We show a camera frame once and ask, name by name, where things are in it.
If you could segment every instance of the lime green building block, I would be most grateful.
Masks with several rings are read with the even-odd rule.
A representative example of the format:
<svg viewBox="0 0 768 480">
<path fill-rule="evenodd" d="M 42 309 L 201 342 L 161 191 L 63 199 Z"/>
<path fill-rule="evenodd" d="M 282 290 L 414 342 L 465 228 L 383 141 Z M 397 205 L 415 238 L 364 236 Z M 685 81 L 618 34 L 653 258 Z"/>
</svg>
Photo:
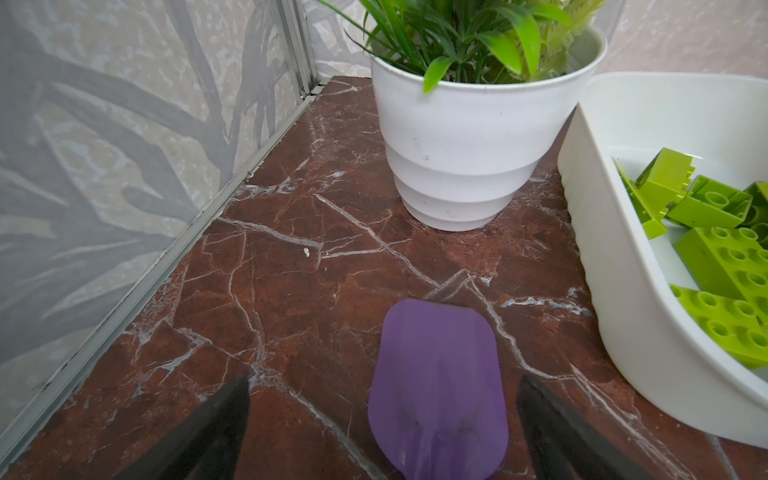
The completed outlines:
<svg viewBox="0 0 768 480">
<path fill-rule="evenodd" d="M 650 208 L 645 204 L 645 201 L 637 191 L 634 182 L 629 179 L 616 161 L 614 161 L 614 163 L 616 164 L 616 170 L 619 171 L 619 176 L 621 176 L 621 182 L 624 184 L 624 188 L 627 189 L 630 200 L 632 200 L 632 206 L 637 213 L 637 218 L 640 219 L 640 223 L 643 225 L 645 236 L 651 239 L 664 235 L 667 232 L 667 228 L 660 220 L 651 214 Z"/>
<path fill-rule="evenodd" d="M 670 285 L 672 293 L 717 345 L 748 369 L 768 365 L 768 338 L 743 300 Z"/>
<path fill-rule="evenodd" d="M 694 168 L 694 158 L 678 151 L 662 148 L 635 181 L 637 191 L 645 199 L 654 218 L 667 215 L 669 204 L 677 204 L 685 197 Z"/>
<path fill-rule="evenodd" d="M 752 195 L 699 175 L 667 217 L 689 227 L 734 228 L 744 222 Z"/>
<path fill-rule="evenodd" d="M 692 228 L 674 244 L 699 288 L 746 300 L 768 325 L 768 250 L 748 228 Z"/>
<path fill-rule="evenodd" d="M 757 233 L 757 241 L 768 248 L 768 182 L 755 182 L 744 191 L 752 195 L 752 206 L 741 226 Z"/>
</svg>

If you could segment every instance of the white container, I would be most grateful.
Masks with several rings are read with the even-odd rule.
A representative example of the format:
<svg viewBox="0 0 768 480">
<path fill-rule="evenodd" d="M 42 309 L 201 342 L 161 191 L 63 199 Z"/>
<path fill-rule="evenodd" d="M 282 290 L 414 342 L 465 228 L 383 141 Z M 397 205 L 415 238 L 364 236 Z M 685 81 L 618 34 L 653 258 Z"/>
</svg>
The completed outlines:
<svg viewBox="0 0 768 480">
<path fill-rule="evenodd" d="M 570 54 L 580 70 L 526 84 L 441 81 L 374 58 L 373 91 L 386 156 L 408 211 L 440 230 L 479 228 L 509 204 L 552 146 L 595 67 L 603 34 L 590 27 Z"/>
<path fill-rule="evenodd" d="M 636 177 L 662 148 L 698 156 L 695 174 L 744 188 L 768 180 L 768 81 L 719 74 L 604 74 L 589 84 L 558 166 L 600 334 L 616 367 L 675 419 L 768 448 L 768 383 L 688 316 L 668 283 L 696 283 L 648 240 L 611 157 Z"/>
</svg>

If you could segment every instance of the purple spatula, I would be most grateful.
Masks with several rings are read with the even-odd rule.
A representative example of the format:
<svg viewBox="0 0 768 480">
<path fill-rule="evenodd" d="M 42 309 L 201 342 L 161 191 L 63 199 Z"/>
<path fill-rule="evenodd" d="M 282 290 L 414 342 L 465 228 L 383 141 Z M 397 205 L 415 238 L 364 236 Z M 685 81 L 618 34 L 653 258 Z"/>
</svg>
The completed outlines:
<svg viewBox="0 0 768 480">
<path fill-rule="evenodd" d="M 384 455 L 408 480 L 482 480 L 507 449 L 491 327 L 477 312 L 403 300 L 384 318 L 368 402 Z"/>
</svg>

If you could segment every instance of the potted plant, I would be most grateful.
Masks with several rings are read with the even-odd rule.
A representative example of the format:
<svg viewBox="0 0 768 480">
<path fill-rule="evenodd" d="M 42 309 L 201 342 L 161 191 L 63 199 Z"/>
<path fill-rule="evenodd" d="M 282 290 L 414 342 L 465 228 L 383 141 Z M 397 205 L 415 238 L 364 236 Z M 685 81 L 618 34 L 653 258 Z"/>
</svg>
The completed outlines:
<svg viewBox="0 0 768 480">
<path fill-rule="evenodd" d="M 603 0 L 359 0 L 386 156 L 408 211 L 490 222 L 531 176 L 603 58 Z M 375 25 L 368 26 L 368 20 Z"/>
</svg>

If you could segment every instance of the gray patterned wall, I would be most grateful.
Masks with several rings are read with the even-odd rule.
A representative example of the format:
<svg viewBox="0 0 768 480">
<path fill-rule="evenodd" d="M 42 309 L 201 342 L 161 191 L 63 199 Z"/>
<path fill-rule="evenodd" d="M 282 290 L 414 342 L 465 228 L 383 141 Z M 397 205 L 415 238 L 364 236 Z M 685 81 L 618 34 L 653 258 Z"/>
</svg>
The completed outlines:
<svg viewBox="0 0 768 480">
<path fill-rule="evenodd" d="M 369 59 L 344 35 L 346 29 L 359 40 L 359 32 L 316 0 L 303 1 L 320 76 L 370 77 Z M 332 3 L 362 22 L 365 10 L 357 0 Z M 768 2 L 626 0 L 601 70 L 709 71 L 768 78 Z"/>
<path fill-rule="evenodd" d="M 0 0 L 0 431 L 300 100 L 268 0 Z"/>
</svg>

